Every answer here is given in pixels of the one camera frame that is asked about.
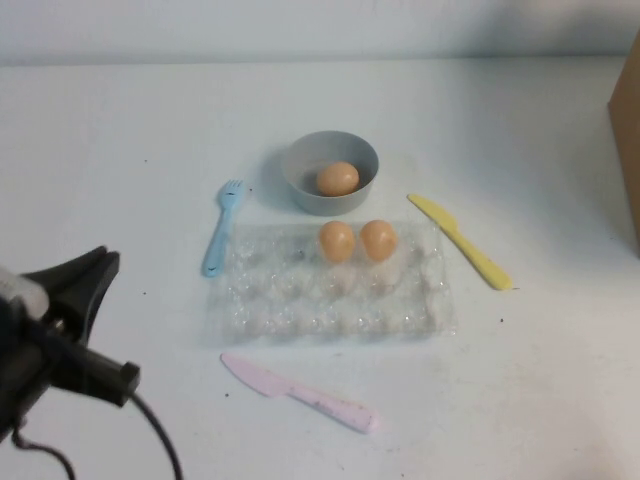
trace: cardboard box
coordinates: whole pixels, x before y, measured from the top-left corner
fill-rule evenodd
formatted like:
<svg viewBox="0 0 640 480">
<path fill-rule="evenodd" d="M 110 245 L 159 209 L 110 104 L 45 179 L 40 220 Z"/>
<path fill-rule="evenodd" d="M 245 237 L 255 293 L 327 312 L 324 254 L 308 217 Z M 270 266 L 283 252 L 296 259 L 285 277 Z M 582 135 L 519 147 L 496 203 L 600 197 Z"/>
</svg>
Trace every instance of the cardboard box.
<svg viewBox="0 0 640 480">
<path fill-rule="evenodd" d="M 640 32 L 611 96 L 609 116 L 640 243 Z"/>
</svg>

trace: pink plastic knife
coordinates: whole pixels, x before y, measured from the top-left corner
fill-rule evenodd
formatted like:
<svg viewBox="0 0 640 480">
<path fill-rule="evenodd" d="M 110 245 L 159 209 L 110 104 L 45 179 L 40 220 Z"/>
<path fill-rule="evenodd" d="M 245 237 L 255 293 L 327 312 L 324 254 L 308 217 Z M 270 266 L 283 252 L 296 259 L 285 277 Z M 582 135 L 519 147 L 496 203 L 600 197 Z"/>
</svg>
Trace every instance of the pink plastic knife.
<svg viewBox="0 0 640 480">
<path fill-rule="evenodd" d="M 358 432 L 371 433 L 378 426 L 378 415 L 362 405 L 304 387 L 228 353 L 220 360 L 242 383 L 266 397 L 288 395 Z"/>
</svg>

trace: egg carton cup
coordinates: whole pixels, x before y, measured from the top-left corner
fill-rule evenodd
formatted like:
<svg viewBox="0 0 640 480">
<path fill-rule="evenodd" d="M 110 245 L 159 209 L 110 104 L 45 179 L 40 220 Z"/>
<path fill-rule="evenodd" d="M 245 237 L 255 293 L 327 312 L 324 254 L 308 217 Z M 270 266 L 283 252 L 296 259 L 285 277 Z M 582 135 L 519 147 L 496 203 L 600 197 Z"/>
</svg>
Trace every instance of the egg carton cup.
<svg viewBox="0 0 640 480">
<path fill-rule="evenodd" d="M 392 222 L 393 255 L 370 261 L 357 246 L 332 265 L 320 225 L 236 226 L 225 271 L 211 281 L 207 331 L 224 344 L 342 337 L 418 338 L 455 332 L 451 293 L 431 222 Z"/>
</svg>

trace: knife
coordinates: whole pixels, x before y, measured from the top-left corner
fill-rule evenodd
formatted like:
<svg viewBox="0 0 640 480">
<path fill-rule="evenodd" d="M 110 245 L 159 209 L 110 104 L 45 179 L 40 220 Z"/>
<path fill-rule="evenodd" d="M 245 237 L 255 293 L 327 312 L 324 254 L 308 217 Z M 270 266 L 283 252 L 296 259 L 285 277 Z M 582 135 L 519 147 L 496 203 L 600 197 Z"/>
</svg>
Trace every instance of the knife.
<svg viewBox="0 0 640 480">
<path fill-rule="evenodd" d="M 411 193 L 407 195 L 407 198 L 418 207 L 422 213 L 438 224 L 447 237 L 456 244 L 489 285 L 496 290 L 509 290 L 513 288 L 513 283 L 509 275 L 458 231 L 458 223 L 453 215 L 437 203 L 433 203 L 431 200 L 427 200 L 420 195 Z"/>
<path fill-rule="evenodd" d="M 265 397 L 287 395 L 361 433 L 378 426 L 378 415 L 368 408 L 304 387 L 228 353 L 220 360 L 238 380 Z"/>
</svg>

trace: yellow plastic knife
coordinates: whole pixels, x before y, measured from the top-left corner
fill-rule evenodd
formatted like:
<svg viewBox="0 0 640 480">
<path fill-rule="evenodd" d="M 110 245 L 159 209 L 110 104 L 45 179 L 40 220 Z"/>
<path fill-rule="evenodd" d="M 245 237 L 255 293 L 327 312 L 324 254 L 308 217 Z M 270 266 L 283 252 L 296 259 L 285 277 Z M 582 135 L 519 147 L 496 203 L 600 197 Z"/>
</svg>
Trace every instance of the yellow plastic knife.
<svg viewBox="0 0 640 480">
<path fill-rule="evenodd" d="M 476 268 L 478 273 L 484 277 L 489 285 L 496 290 L 509 290 L 513 287 L 511 278 L 499 266 L 493 263 L 489 257 L 478 250 L 459 231 L 456 219 L 440 205 L 427 200 L 414 193 L 407 195 L 411 203 L 418 207 L 422 213 L 431 218 L 442 231 L 460 249 L 465 257 Z"/>
</svg>

